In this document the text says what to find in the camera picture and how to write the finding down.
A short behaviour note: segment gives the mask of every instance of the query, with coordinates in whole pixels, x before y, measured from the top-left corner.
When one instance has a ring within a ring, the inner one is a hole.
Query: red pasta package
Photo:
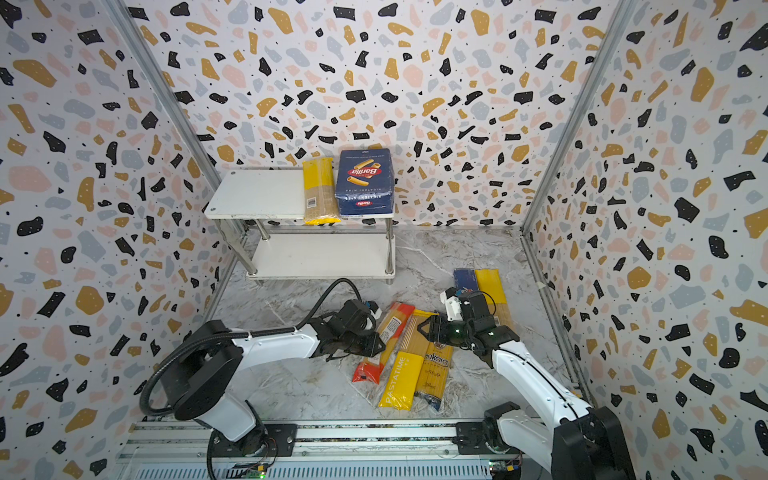
[[[386,366],[389,356],[392,355],[392,351],[395,349],[395,345],[397,345],[397,340],[405,329],[413,310],[415,310],[413,305],[400,302],[392,304],[389,312],[376,327],[376,332],[379,333],[382,341],[386,344],[386,349],[376,356],[363,359],[355,370],[355,375],[352,377],[353,382],[367,380],[374,382],[376,385],[379,384],[384,366]]]

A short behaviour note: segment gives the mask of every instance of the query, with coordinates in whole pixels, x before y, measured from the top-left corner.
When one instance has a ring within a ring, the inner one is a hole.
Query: white shelf
[[[304,218],[304,171],[232,170],[205,210],[208,218],[241,220],[302,220]],[[394,214],[344,217],[392,218]]]
[[[385,274],[386,233],[273,233],[261,240],[253,255],[255,280],[394,278],[395,238],[392,238],[392,275]]]

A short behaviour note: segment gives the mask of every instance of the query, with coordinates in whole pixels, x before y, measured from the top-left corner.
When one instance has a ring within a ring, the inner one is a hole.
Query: lower shelf
[[[386,233],[275,233],[259,242],[253,255],[258,273],[251,278],[393,278],[395,238],[392,275],[385,273],[388,243]]]

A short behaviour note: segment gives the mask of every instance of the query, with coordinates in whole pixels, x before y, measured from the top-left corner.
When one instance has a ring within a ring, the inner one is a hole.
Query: terrazzo pattern wallpaper
[[[101,4],[0,15],[0,478],[106,478],[230,257]]]
[[[768,478],[766,22],[638,2],[531,232],[638,478]]]
[[[128,2],[220,170],[387,147],[397,221],[475,226],[525,216],[615,3]]]

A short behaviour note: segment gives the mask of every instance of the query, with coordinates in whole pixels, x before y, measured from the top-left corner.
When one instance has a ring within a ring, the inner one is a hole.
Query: blue pasta package
[[[391,214],[395,175],[389,149],[342,151],[336,199],[343,217]]]

